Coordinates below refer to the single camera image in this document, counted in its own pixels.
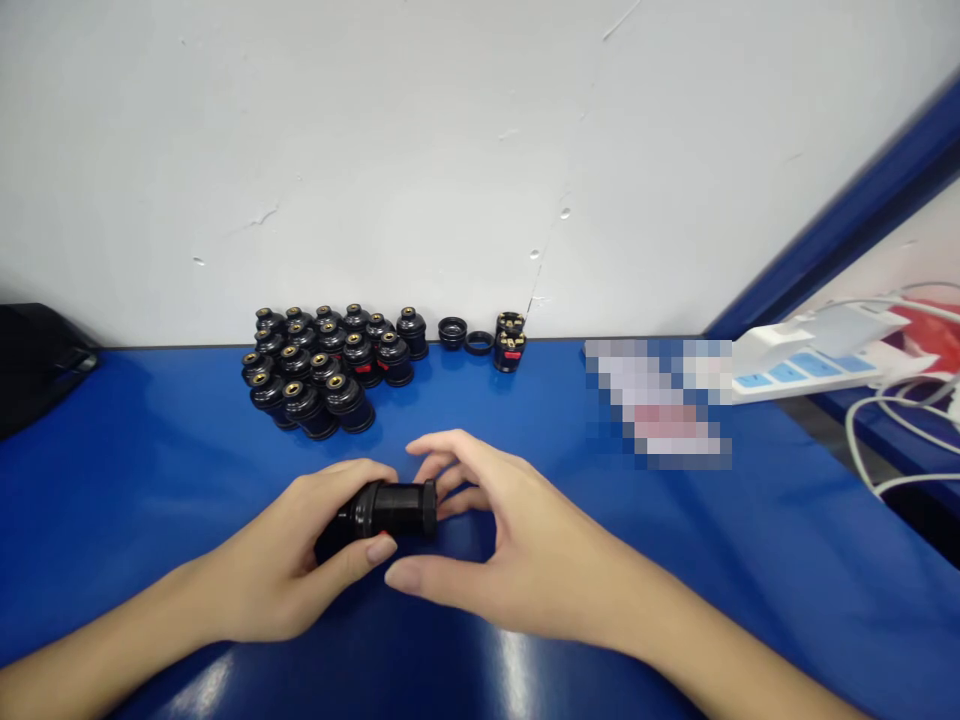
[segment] left hand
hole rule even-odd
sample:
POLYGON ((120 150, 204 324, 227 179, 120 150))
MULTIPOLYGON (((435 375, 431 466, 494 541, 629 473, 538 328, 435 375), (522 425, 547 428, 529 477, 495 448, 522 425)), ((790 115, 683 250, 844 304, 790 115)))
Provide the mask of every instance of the left hand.
POLYGON ((288 640, 309 628, 347 586, 396 552, 389 535, 357 540, 320 567, 313 546, 366 483, 397 482, 373 460, 347 460, 298 477, 220 547, 177 568, 186 616, 206 642, 288 640))

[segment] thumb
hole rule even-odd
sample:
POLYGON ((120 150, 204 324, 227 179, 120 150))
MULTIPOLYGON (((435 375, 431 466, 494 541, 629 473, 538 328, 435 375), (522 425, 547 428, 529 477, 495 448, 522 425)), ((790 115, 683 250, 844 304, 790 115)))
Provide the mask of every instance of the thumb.
POLYGON ((396 540, 386 533, 357 540, 307 575, 302 585, 311 602, 323 612, 337 595, 396 551, 396 540))
POLYGON ((483 615, 490 592, 490 568, 439 555, 397 560, 384 582, 394 590, 483 615))

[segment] black bag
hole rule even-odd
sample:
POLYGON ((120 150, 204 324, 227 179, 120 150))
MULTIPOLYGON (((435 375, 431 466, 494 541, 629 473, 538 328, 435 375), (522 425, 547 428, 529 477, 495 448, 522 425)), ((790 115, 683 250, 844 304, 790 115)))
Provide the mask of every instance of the black bag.
POLYGON ((90 340, 46 305, 0 305, 0 439, 43 417, 97 364, 90 340))

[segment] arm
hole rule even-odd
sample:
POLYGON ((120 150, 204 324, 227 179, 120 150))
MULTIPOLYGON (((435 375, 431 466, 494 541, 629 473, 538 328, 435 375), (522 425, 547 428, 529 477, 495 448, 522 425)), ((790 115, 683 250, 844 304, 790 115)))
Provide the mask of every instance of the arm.
POLYGON ((370 460, 297 478, 249 525, 62 640, 0 670, 4 720, 105 715, 168 665, 220 640, 285 640, 397 549, 382 535, 319 568, 313 545, 337 509, 396 472, 370 460))
POLYGON ((865 717, 613 537, 525 460, 460 430, 407 450, 427 455, 417 481, 439 475, 439 517, 492 510, 497 543, 484 564, 398 560, 385 577, 391 587, 507 630, 632 655, 714 720, 865 717), (476 487, 446 498, 464 483, 476 487))

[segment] blue switch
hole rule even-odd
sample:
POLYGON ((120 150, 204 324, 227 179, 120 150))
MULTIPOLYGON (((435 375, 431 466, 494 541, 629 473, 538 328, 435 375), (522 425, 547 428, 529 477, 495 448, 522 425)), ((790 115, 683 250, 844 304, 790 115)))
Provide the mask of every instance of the blue switch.
POLYGON ((764 385, 773 385, 770 378, 766 375, 743 375, 734 378, 733 381, 741 387, 763 387, 764 385))
POLYGON ((790 358, 790 362, 813 377, 832 377, 834 375, 843 375, 833 365, 825 360, 821 360, 811 353, 797 353, 790 358))
POLYGON ((771 370, 770 377, 780 382, 800 382, 807 379, 806 375, 786 363, 780 363, 771 370))
POLYGON ((831 362, 836 363, 842 367, 847 372, 865 372, 867 370, 876 370, 876 365, 871 365, 863 358, 858 358, 856 355, 844 355, 842 358, 830 357, 826 353, 823 356, 829 359, 831 362))

